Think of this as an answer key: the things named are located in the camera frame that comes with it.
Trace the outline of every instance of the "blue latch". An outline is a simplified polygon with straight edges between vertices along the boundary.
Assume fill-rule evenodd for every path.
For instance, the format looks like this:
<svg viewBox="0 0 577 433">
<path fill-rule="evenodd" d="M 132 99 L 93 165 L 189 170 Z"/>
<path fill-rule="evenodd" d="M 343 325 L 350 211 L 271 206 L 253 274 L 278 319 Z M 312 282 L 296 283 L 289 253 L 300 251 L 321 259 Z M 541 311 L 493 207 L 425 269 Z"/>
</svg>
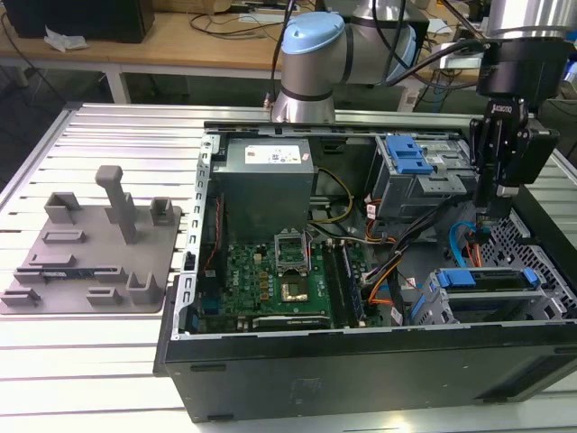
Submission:
<svg viewBox="0 0 577 433">
<path fill-rule="evenodd" d="M 389 135 L 387 148 L 400 174 L 431 174 L 435 169 L 423 156 L 423 149 L 409 135 Z"/>
<path fill-rule="evenodd" d="M 539 285 L 539 277 L 537 277 L 535 271 L 533 271 L 531 268 L 525 268 L 523 273 L 527 277 L 529 284 L 531 284 L 533 287 L 537 287 Z"/>
<path fill-rule="evenodd" d="M 445 269 L 440 271 L 436 278 L 439 280 L 441 287 L 476 285 L 472 274 L 466 269 Z"/>
</svg>

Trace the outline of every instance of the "blue cable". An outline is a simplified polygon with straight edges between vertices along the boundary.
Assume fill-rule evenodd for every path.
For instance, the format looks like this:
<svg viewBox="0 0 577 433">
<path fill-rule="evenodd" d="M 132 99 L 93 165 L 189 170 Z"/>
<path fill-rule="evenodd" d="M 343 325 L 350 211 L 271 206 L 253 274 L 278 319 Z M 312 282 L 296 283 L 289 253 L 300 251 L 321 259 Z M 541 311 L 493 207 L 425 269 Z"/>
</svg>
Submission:
<svg viewBox="0 0 577 433">
<path fill-rule="evenodd" d="M 475 227 L 475 224 L 470 223 L 469 221 L 457 221 L 453 224 L 451 230 L 449 230 L 449 245 L 451 246 L 451 251 L 453 252 L 454 258 L 460 267 L 466 268 L 467 263 L 465 263 L 463 255 L 461 254 L 461 250 L 459 249 L 459 245 L 457 245 L 457 229 L 460 226 L 467 226 L 473 232 L 477 230 L 477 227 Z"/>
</svg>

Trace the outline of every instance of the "orange wire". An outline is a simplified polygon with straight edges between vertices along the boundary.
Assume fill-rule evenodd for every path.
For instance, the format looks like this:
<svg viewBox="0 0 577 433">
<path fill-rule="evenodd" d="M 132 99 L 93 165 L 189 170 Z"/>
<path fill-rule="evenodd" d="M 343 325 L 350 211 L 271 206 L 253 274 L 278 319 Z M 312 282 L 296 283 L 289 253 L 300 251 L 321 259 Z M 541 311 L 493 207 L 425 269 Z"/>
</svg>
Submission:
<svg viewBox="0 0 577 433">
<path fill-rule="evenodd" d="M 467 254 L 469 255 L 469 260 L 471 260 L 472 265 L 473 265 L 475 268 L 478 268 L 479 266 L 477 266 L 477 263 L 475 262 L 475 259 L 472 257 L 471 247 L 469 246 L 469 243 L 467 243 Z"/>
<path fill-rule="evenodd" d="M 379 280 L 377 281 L 377 283 L 375 284 L 375 287 L 372 288 L 371 291 L 371 295 L 369 297 L 369 304 L 387 304 L 387 305 L 393 305 L 392 300 L 388 300 L 388 299 L 374 299 L 375 296 L 377 296 L 377 291 L 379 291 L 379 287 L 382 284 L 383 281 L 385 281 L 387 279 L 387 277 L 389 276 L 389 274 L 391 272 L 393 272 L 393 270 L 398 266 L 398 264 L 400 263 L 400 260 L 398 262 L 396 262 L 395 264 L 393 264 L 385 273 L 383 273 L 382 277 L 379 278 Z"/>
<path fill-rule="evenodd" d="M 479 247 L 479 244 L 475 245 L 475 253 L 477 253 L 477 267 L 482 268 L 483 262 L 481 261 L 481 248 Z"/>
<path fill-rule="evenodd" d="M 366 236 L 367 241 L 380 242 L 380 241 L 383 240 L 382 237 L 381 237 L 381 238 L 372 237 L 371 234 L 369 233 L 373 224 L 375 224 L 375 220 L 374 220 L 374 219 L 372 219 L 371 221 L 369 221 L 369 224 L 367 224 L 367 227 L 366 227 L 365 230 L 364 230 L 364 235 Z M 388 236 L 388 237 L 387 237 L 387 240 L 388 240 L 389 242 L 397 242 L 397 240 L 396 240 L 394 237 L 392 237 L 392 236 Z"/>
</svg>

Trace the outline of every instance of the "sticker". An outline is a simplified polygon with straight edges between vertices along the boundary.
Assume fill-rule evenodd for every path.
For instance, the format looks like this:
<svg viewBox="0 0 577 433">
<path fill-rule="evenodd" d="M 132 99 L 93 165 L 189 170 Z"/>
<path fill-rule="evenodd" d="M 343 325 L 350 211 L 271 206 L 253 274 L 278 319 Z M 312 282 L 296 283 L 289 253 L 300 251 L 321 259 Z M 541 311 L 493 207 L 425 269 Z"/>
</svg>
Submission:
<svg viewBox="0 0 577 433">
<path fill-rule="evenodd" d="M 415 280 L 413 277 L 409 277 L 407 278 L 407 284 L 412 288 L 415 288 L 417 286 L 417 280 Z"/>
<path fill-rule="evenodd" d="M 246 146 L 246 164 L 300 164 L 298 146 Z"/>
<path fill-rule="evenodd" d="M 367 205 L 367 217 L 377 219 L 377 207 L 375 205 Z"/>
<path fill-rule="evenodd" d="M 42 277 L 66 277 L 65 272 L 43 272 Z"/>
<path fill-rule="evenodd" d="M 451 151 L 451 146 L 446 144 L 446 143 L 435 143 L 435 142 L 427 142 L 427 143 L 423 143 L 423 142 L 419 142 L 419 145 L 423 148 L 423 149 L 427 149 L 428 151 Z"/>
<path fill-rule="evenodd" d="M 403 317 L 396 308 L 392 307 L 390 309 L 390 316 L 395 321 L 395 323 L 397 323 L 397 325 L 399 326 L 403 325 Z"/>
<path fill-rule="evenodd" d="M 425 159 L 429 164 L 435 164 L 435 165 L 444 164 L 443 158 L 441 158 L 440 156 L 427 156 Z"/>
</svg>

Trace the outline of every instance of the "slotted aluminum surface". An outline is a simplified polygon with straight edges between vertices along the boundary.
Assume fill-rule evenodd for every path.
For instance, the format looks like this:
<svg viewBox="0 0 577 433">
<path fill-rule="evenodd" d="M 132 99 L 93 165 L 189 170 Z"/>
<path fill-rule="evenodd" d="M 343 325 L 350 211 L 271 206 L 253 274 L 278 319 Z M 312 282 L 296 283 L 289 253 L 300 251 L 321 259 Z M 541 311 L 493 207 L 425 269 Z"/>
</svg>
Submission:
<svg viewBox="0 0 577 433">
<path fill-rule="evenodd" d="M 340 112 L 340 122 L 467 127 L 464 115 Z M 0 288 L 39 233 L 52 191 L 103 204 L 97 168 L 119 164 L 137 205 L 170 196 L 185 212 L 205 121 L 266 121 L 258 108 L 86 105 L 63 113 L 0 194 Z M 553 157 L 532 187 L 555 222 L 577 242 L 577 188 Z M 173 271 L 181 263 L 177 239 Z M 160 313 L 0 318 L 0 431 L 397 432 L 577 430 L 577 375 L 518 405 L 411 410 L 194 426 L 168 378 L 151 374 Z"/>
</svg>

